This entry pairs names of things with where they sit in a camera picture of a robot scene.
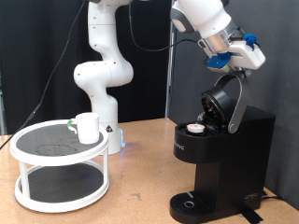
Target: drip tray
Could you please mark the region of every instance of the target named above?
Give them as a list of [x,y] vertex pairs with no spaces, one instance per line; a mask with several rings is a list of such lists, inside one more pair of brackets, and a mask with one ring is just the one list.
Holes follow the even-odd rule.
[[42,167],[28,175],[30,198],[41,203],[66,203],[82,199],[100,189],[103,174],[97,168],[78,163]]
[[170,215],[182,223],[206,222],[214,212],[194,191],[178,194],[170,201]]

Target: cable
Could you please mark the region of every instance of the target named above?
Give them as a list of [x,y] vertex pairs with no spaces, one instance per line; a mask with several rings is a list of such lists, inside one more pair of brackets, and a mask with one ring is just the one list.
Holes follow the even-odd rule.
[[273,196],[273,197],[262,197],[262,201],[268,200],[268,199],[278,199],[284,201],[281,197],[279,196]]
[[181,42],[183,42],[183,41],[190,41],[190,42],[193,42],[193,43],[196,43],[196,44],[197,44],[197,41],[195,41],[195,40],[182,39],[182,40],[180,40],[179,42],[177,42],[177,43],[175,43],[175,44],[173,44],[173,45],[171,45],[171,46],[162,48],[162,49],[144,49],[144,48],[140,47],[140,46],[136,43],[135,38],[134,38],[134,35],[133,35],[132,17],[131,17],[131,3],[132,3],[132,0],[130,0],[130,3],[129,3],[129,19],[130,19],[131,37],[132,37],[132,39],[133,39],[134,44],[135,44],[139,49],[142,49],[142,50],[144,50],[144,51],[149,51],[149,52],[158,52],[158,51],[162,51],[162,50],[165,50],[165,49],[170,49],[170,48],[174,47],[176,44],[179,44],[179,43],[181,43]]
[[[46,87],[45,87],[45,89],[44,89],[44,92],[43,92],[43,94],[42,94],[42,97],[41,97],[41,100],[40,100],[39,104],[37,105],[37,107],[36,107],[36,109],[34,110],[34,112],[31,113],[31,115],[28,117],[28,119],[27,119],[27,120],[23,123],[23,125],[18,129],[18,131],[21,130],[23,127],[25,127],[26,124],[27,124],[27,123],[28,123],[28,122],[35,116],[37,110],[39,109],[39,107],[40,107],[41,104],[43,103],[44,98],[45,98],[45,93],[46,93],[46,90],[48,89],[50,80],[51,80],[51,78],[52,78],[52,76],[53,76],[53,74],[54,74],[56,68],[58,67],[58,65],[60,64],[60,62],[62,61],[62,59],[63,59],[63,57],[64,57],[64,55],[65,55],[65,52],[66,52],[66,49],[67,49],[68,44],[69,44],[69,40],[70,40],[70,37],[71,37],[71,33],[72,33],[72,30],[73,30],[73,27],[74,27],[75,22],[76,22],[76,20],[77,20],[77,18],[78,18],[78,15],[80,14],[80,12],[81,12],[82,9],[83,9],[84,3],[85,3],[85,0],[83,0],[82,5],[81,5],[81,7],[80,7],[80,10],[78,11],[78,14],[77,14],[76,18],[74,19],[73,24],[71,25],[71,28],[70,28],[69,33],[68,33],[68,38],[67,38],[67,41],[66,41],[66,44],[65,44],[65,47],[64,47],[64,51],[63,51],[62,55],[60,56],[60,59],[59,59],[58,62],[56,63],[56,65],[55,65],[53,71],[52,71],[51,74],[50,74],[50,77],[49,77],[49,79],[48,79],[47,85],[46,85]],[[7,144],[7,142],[9,142],[9,140],[10,140],[16,133],[12,134],[12,135],[8,138],[8,140],[7,140],[7,141],[0,147],[0,150]]]

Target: white mug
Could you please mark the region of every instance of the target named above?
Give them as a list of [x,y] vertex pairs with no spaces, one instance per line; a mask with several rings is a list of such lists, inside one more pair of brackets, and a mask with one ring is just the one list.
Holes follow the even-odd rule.
[[81,144],[93,144],[96,143],[100,138],[99,131],[99,115],[96,113],[88,112],[76,115],[77,129],[73,128],[70,124],[73,120],[67,122],[69,130],[77,134],[78,140]]

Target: coffee maker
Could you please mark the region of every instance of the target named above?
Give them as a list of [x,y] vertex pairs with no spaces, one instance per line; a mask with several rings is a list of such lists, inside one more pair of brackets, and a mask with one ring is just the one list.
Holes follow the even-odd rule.
[[[237,101],[223,91],[236,78]],[[179,124],[174,154],[196,164],[194,191],[170,201],[170,215],[182,223],[208,221],[260,208],[275,116],[248,106],[249,83],[241,72],[221,77],[202,94],[205,110],[196,122]]]

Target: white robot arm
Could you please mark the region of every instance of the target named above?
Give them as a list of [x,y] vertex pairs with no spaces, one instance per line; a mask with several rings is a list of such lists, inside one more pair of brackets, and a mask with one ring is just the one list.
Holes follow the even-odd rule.
[[177,0],[171,19],[179,31],[198,31],[198,41],[209,57],[206,66],[217,72],[258,69],[265,62],[254,35],[246,35],[225,12],[229,0]]
[[122,57],[116,36],[115,12],[129,0],[89,0],[88,30],[90,46],[101,53],[103,61],[79,64],[74,72],[76,84],[90,97],[92,111],[99,114],[100,124],[109,134],[109,154],[123,147],[118,126],[118,102],[107,95],[107,87],[131,82],[132,66]]

